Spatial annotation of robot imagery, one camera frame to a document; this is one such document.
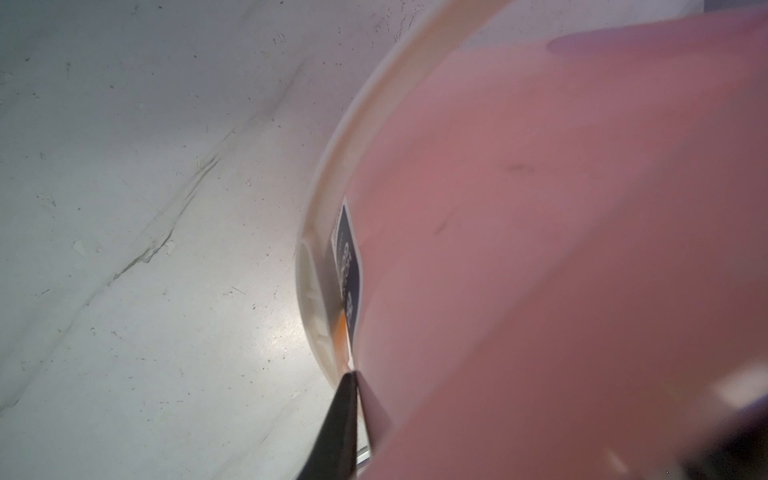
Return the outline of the pink plastic bucket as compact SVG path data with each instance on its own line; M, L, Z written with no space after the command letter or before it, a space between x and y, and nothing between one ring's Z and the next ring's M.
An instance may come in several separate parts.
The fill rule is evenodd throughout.
M767 397L767 7L464 49L502 8L438 3L313 180L351 479L681 479Z

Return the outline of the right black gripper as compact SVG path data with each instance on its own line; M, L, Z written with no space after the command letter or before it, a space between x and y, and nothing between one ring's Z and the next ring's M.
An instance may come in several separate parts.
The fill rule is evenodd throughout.
M746 412L749 423L680 465L681 479L767 478L767 397Z

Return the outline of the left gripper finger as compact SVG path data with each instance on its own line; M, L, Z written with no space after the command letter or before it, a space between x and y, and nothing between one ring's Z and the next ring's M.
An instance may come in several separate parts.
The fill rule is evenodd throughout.
M358 382L345 373L298 480L348 480L355 474L358 441Z

